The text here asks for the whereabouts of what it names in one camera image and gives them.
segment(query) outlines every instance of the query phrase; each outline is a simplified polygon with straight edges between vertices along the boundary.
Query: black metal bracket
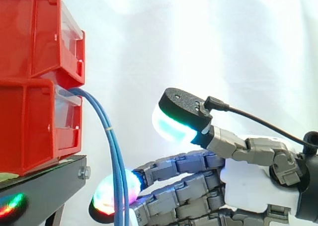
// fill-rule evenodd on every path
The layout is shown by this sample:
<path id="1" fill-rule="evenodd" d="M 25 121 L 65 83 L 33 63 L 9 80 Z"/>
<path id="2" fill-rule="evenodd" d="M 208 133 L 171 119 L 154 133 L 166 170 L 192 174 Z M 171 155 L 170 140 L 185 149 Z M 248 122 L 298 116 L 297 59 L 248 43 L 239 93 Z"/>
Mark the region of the black metal bracket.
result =
<path id="1" fill-rule="evenodd" d="M 86 167 L 85 155 L 73 155 L 59 165 L 0 183 L 0 198 L 23 193 L 27 208 L 15 221 L 0 226 L 59 226 L 64 203 L 85 185 L 79 173 Z"/>

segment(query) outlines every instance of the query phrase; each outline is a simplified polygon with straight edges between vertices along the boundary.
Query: red storage drawer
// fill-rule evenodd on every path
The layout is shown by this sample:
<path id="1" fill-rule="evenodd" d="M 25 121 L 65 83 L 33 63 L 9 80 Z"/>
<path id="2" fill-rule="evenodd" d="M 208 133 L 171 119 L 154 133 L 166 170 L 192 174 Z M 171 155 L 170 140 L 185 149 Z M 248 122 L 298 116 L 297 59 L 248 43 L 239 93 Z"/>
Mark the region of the red storage drawer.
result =
<path id="1" fill-rule="evenodd" d="M 0 78 L 84 84 L 85 34 L 62 0 L 0 0 Z"/>
<path id="2" fill-rule="evenodd" d="M 0 0 L 0 173 L 25 175 L 81 150 L 85 34 L 62 0 Z"/>
<path id="3" fill-rule="evenodd" d="M 0 172 L 25 175 L 80 151 L 80 97 L 51 80 L 14 79 L 0 80 L 0 98 Z"/>

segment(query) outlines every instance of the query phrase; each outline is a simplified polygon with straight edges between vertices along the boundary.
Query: black sensor cap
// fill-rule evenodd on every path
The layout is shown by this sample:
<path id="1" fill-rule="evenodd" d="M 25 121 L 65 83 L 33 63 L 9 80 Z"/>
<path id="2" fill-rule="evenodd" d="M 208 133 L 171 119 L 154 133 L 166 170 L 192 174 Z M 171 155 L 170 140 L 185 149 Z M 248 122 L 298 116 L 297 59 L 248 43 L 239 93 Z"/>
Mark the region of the black sensor cap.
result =
<path id="1" fill-rule="evenodd" d="M 89 215 L 92 217 L 93 220 L 100 224 L 112 224 L 114 222 L 114 214 L 107 215 L 100 211 L 98 211 L 94 205 L 93 201 L 91 201 L 89 208 L 88 208 Z"/>
<path id="2" fill-rule="evenodd" d="M 177 88 L 167 88 L 159 101 L 159 108 L 168 117 L 202 132 L 212 121 L 212 116 L 200 110 L 204 100 Z"/>

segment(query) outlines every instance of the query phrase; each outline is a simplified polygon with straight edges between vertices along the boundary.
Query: cable connector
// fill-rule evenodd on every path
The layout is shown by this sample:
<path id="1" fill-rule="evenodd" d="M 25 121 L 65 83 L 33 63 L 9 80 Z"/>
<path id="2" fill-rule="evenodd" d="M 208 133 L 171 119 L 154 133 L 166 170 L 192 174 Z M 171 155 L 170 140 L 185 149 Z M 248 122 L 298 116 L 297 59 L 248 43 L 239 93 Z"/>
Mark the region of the cable connector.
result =
<path id="1" fill-rule="evenodd" d="M 211 96 L 207 97 L 207 99 L 205 100 L 204 107 L 209 111 L 212 111 L 212 109 L 218 111 L 228 111 L 230 109 L 230 106 L 228 104 Z"/>

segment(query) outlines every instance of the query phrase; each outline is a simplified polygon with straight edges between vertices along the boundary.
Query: robot finger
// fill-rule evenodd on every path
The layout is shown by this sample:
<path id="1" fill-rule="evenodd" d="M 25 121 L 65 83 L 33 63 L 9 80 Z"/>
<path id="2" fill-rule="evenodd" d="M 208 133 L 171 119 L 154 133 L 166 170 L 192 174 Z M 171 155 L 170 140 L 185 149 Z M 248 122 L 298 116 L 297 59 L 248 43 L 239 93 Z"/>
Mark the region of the robot finger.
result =
<path id="1" fill-rule="evenodd" d="M 149 162 L 133 170 L 142 183 L 141 190 L 156 181 L 168 180 L 183 173 L 198 173 L 224 167 L 225 160 L 211 151 L 200 150 L 182 153 Z"/>

